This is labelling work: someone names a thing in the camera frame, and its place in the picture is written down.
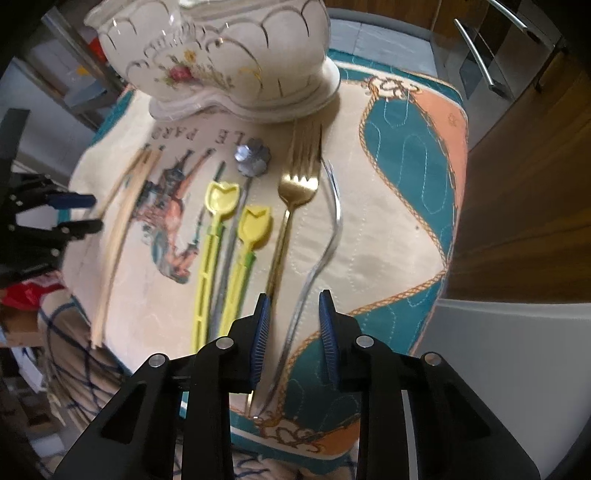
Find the ceramic bowl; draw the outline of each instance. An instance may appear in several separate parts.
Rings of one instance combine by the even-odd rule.
[[[339,85],[322,0],[105,0],[85,23],[158,119],[217,104],[283,121],[318,110]]]

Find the fork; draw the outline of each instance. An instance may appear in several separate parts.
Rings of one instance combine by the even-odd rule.
[[[281,279],[294,212],[311,201],[318,190],[322,157],[322,126],[317,133],[314,130],[314,124],[304,128],[300,139],[297,128],[294,126],[287,165],[279,180],[278,193],[286,208],[271,262],[271,273],[267,280],[266,294],[272,304]]]

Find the wooden cabinet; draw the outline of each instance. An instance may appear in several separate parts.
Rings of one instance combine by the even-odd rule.
[[[591,301],[591,80],[558,56],[470,152],[446,297]]]
[[[324,3],[327,7],[395,18],[428,30],[439,6],[439,0],[324,0]]]

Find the gray tile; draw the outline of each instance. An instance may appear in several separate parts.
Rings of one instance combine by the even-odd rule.
[[[387,28],[361,25],[353,54],[405,70],[437,76],[433,51],[428,41]]]
[[[346,20],[330,21],[330,48],[353,53],[361,24]]]

